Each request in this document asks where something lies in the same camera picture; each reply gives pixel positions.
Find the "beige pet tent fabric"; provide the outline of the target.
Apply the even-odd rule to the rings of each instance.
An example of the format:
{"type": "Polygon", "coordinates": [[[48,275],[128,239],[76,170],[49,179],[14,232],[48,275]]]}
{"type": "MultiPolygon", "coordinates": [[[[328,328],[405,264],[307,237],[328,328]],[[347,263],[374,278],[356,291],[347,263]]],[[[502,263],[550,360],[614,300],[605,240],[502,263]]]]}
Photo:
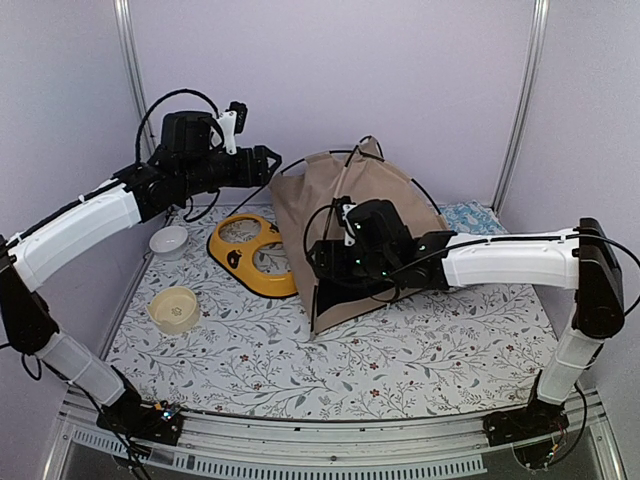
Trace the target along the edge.
{"type": "Polygon", "coordinates": [[[302,163],[302,173],[279,173],[269,188],[312,334],[423,289],[448,289],[442,259],[453,232],[374,137],[302,163]]]}

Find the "blue snowman print cushion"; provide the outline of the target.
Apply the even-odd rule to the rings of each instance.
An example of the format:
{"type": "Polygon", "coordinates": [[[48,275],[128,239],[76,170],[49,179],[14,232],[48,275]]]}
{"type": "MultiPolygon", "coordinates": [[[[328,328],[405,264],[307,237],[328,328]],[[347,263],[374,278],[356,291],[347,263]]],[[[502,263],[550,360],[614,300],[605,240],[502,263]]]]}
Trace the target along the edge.
{"type": "Polygon", "coordinates": [[[494,211],[477,201],[442,205],[439,209],[450,229],[458,233],[474,235],[507,233],[494,211]]]}

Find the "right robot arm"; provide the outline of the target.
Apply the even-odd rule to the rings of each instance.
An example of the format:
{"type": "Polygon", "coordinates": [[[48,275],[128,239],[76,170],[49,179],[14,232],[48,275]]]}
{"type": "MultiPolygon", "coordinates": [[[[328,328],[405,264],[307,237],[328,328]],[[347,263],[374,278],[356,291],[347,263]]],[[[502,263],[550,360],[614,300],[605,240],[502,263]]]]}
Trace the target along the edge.
{"type": "Polygon", "coordinates": [[[620,244],[600,223],[583,218],[573,229],[482,236],[454,231],[412,235],[389,200],[356,204],[348,197],[326,206],[341,240],[305,240],[303,252],[319,280],[366,294],[391,287],[448,290],[476,284],[531,284],[572,290],[573,313],[550,363],[538,374],[517,427],[537,436],[552,424],[574,383],[604,342],[625,323],[620,244]]]}

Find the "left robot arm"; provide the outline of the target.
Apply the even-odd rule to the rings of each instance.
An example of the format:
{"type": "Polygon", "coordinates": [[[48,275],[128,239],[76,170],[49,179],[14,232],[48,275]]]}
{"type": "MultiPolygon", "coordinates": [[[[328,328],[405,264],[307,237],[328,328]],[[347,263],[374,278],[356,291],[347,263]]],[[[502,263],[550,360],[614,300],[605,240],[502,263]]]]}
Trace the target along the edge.
{"type": "Polygon", "coordinates": [[[84,390],[128,434],[148,426],[140,394],[53,319],[41,288],[72,261],[112,236],[203,193],[263,187],[281,158],[268,147],[240,147],[246,107],[221,113],[178,111],[163,119],[148,160],[136,158],[96,189],[1,242],[1,319],[11,348],[37,358],[84,390]]]}

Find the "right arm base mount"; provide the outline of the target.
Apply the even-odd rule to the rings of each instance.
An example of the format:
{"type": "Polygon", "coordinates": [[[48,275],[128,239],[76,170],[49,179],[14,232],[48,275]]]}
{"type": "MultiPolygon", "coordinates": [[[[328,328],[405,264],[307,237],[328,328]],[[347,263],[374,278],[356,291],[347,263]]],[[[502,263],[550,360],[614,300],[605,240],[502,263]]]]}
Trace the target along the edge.
{"type": "Polygon", "coordinates": [[[490,446],[529,440],[560,432],[569,427],[564,405],[552,405],[532,398],[514,410],[500,410],[482,419],[482,429],[490,446]]]}

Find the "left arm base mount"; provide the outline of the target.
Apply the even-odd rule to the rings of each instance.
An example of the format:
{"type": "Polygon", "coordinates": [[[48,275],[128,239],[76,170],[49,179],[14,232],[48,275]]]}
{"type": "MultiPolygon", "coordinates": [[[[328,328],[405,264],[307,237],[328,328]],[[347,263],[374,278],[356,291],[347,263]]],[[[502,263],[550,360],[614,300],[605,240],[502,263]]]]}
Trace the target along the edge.
{"type": "Polygon", "coordinates": [[[97,426],[129,438],[176,446],[184,417],[179,408],[166,401],[153,406],[138,397],[122,396],[111,406],[103,406],[97,426]]]}

